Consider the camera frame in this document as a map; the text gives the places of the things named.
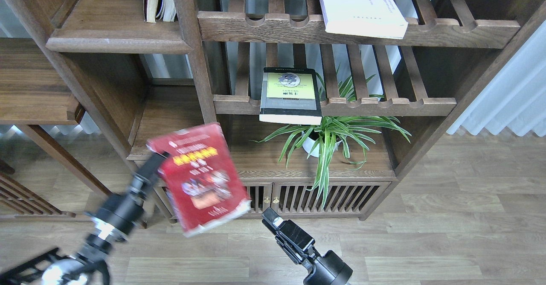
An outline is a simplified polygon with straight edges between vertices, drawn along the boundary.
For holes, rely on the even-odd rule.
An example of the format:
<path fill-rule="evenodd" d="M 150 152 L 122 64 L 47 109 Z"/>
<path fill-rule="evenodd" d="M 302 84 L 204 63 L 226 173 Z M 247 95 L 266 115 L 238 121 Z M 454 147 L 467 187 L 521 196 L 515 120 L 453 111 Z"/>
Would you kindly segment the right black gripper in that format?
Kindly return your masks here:
<path fill-rule="evenodd" d="M 306 268 L 305 285 L 349 285 L 353 270 L 335 252 L 329 250 L 320 255 L 314 247 L 314 238 L 294 221 L 282 219 L 270 207 L 262 213 L 262 219 L 292 262 Z"/>

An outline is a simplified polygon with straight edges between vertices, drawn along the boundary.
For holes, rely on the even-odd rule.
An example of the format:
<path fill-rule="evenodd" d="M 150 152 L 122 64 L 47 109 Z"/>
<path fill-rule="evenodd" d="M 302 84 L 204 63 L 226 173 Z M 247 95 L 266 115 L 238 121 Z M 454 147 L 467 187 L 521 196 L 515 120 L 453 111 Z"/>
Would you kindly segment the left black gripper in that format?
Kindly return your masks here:
<path fill-rule="evenodd" d="M 112 194 L 94 214 L 92 235 L 106 242 L 125 241 L 144 214 L 144 201 L 158 182 L 158 170 L 169 153 L 153 153 L 134 173 L 134 181 L 123 194 Z"/>

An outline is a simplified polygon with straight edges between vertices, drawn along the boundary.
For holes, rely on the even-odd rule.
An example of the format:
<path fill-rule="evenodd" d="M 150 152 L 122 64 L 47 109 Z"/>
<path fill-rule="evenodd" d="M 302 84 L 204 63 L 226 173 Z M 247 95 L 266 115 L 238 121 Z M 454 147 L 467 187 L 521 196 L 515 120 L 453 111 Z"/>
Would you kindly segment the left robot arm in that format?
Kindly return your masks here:
<path fill-rule="evenodd" d="M 92 231 L 82 248 L 72 256 L 61 256 L 53 248 L 1 274 L 3 285 L 27 285 L 40 280 L 43 285 L 87 285 L 94 273 L 110 284 L 107 256 L 115 242 L 124 242 L 144 214 L 144 202 L 158 181 L 158 169 L 169 153 L 153 153 L 135 172 L 126 192 L 113 194 L 96 213 Z"/>

